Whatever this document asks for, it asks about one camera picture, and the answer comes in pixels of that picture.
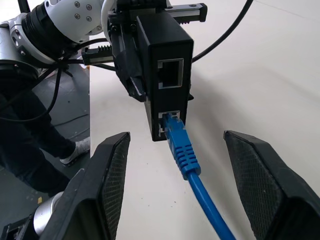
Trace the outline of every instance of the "person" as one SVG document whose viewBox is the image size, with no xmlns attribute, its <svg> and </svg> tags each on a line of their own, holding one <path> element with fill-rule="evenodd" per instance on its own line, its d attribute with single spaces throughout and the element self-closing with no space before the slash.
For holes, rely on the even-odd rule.
<svg viewBox="0 0 320 240">
<path fill-rule="evenodd" d="M 0 93 L 0 106 L 12 96 Z M 0 118 L 27 120 L 46 111 L 32 92 L 0 111 Z M 90 137 L 73 142 L 64 138 L 51 124 L 49 114 L 28 123 L 0 119 L 0 165 L 36 191 L 49 197 L 64 191 L 70 179 L 46 160 L 43 149 L 68 166 L 90 150 Z"/>
</svg>

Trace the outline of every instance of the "blue ethernet cable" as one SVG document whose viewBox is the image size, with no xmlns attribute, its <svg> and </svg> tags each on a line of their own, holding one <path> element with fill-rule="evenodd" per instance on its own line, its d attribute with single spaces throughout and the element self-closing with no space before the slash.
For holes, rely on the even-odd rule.
<svg viewBox="0 0 320 240">
<path fill-rule="evenodd" d="M 221 240 L 236 240 L 199 178 L 201 168 L 184 123 L 169 113 L 164 116 L 164 128 L 170 150 L 183 179 L 189 181 L 196 199 L 219 238 Z"/>
</svg>

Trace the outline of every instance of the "gray sneaker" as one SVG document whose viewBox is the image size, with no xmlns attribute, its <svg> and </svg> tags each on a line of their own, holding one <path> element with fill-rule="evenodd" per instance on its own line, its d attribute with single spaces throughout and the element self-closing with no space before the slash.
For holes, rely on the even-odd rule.
<svg viewBox="0 0 320 240">
<path fill-rule="evenodd" d="M 81 140 L 81 141 L 76 141 L 75 142 L 75 149 L 73 153 L 65 158 L 65 159 L 60 159 L 60 162 L 65 165 L 65 166 L 70 166 L 72 165 L 77 158 L 90 150 L 90 137 L 88 136 L 87 138 Z"/>
</svg>

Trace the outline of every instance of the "ethernet port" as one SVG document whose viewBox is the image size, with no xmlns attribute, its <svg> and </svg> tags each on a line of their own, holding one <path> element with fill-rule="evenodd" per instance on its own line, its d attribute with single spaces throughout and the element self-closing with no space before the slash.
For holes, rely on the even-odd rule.
<svg viewBox="0 0 320 240">
<path fill-rule="evenodd" d="M 158 60 L 159 89 L 180 88 L 184 76 L 184 59 Z"/>
<path fill-rule="evenodd" d="M 159 136 L 161 133 L 165 132 L 165 116 L 167 114 L 171 114 L 172 117 L 176 117 L 180 119 L 180 111 L 166 111 L 166 112 L 159 112 L 158 118 L 159 118 Z"/>
</svg>

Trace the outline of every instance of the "blue connector clip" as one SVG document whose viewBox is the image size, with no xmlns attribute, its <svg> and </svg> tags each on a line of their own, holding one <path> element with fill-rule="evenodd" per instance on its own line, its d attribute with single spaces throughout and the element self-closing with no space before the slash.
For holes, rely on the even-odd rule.
<svg viewBox="0 0 320 240">
<path fill-rule="evenodd" d="M 199 175 L 201 168 L 184 123 L 178 117 L 168 113 L 164 116 L 164 128 L 166 139 L 183 179 L 188 180 L 187 175 L 190 172 L 195 172 Z"/>
</svg>

